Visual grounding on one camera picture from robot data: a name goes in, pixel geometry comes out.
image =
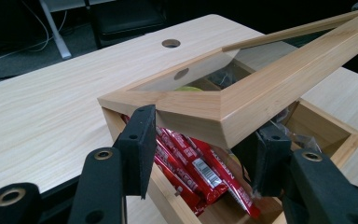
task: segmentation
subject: metal leg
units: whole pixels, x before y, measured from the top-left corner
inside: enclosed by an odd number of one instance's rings
[[[72,54],[71,52],[69,52],[69,49],[66,47],[65,42],[63,41],[60,33],[58,32],[54,20],[51,17],[50,11],[48,10],[48,5],[45,3],[45,0],[39,0],[39,2],[48,19],[48,24],[50,25],[51,30],[53,32],[54,41],[56,42],[57,48],[60,51],[62,58],[64,60],[70,59],[72,57]]]

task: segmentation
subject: light wood tabletop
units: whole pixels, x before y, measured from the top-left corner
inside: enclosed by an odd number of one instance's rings
[[[209,15],[0,82],[0,188],[31,182],[44,192],[80,175],[89,152],[113,144],[98,97],[259,35]],[[166,39],[181,45],[164,48]],[[340,68],[302,98],[358,130],[358,74]],[[342,172],[358,186],[358,149]],[[129,223],[166,223],[149,197],[128,207]]]

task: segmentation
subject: open lid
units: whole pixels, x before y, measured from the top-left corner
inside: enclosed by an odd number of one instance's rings
[[[256,72],[242,62],[248,48],[330,29]],[[98,100],[126,115],[156,105],[158,126],[232,148],[356,54],[358,11],[212,50]],[[221,91],[175,91],[229,67],[247,75]]]

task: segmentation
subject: red wrapper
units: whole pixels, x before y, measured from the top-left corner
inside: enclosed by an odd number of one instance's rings
[[[189,188],[196,193],[201,193],[200,187],[197,185],[196,181],[188,173],[185,166],[164,146],[160,137],[157,137],[156,156],[161,159],[174,174],[178,175]]]
[[[205,209],[206,203],[201,200],[195,192],[193,192],[180,178],[175,175],[170,168],[158,157],[155,157],[155,163],[162,173],[167,177],[179,195],[187,203],[196,216],[199,216]]]
[[[186,139],[179,133],[157,127],[158,136],[181,162],[200,186],[207,204],[214,203],[228,190],[228,186],[200,158]]]
[[[186,139],[193,148],[202,154],[207,164],[213,167],[213,169],[219,174],[220,178],[222,178],[227,183],[229,187],[228,191],[233,195],[241,207],[247,211],[251,217],[258,217],[260,215],[260,210],[255,207],[244,188],[234,178],[232,173],[214,153],[211,147],[207,143],[204,143],[195,138],[187,137]]]

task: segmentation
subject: white barcode label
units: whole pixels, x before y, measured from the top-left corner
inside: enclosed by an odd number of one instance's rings
[[[214,189],[222,183],[222,180],[217,176],[214,171],[202,160],[196,159],[193,161],[194,167],[200,173],[202,178]]]

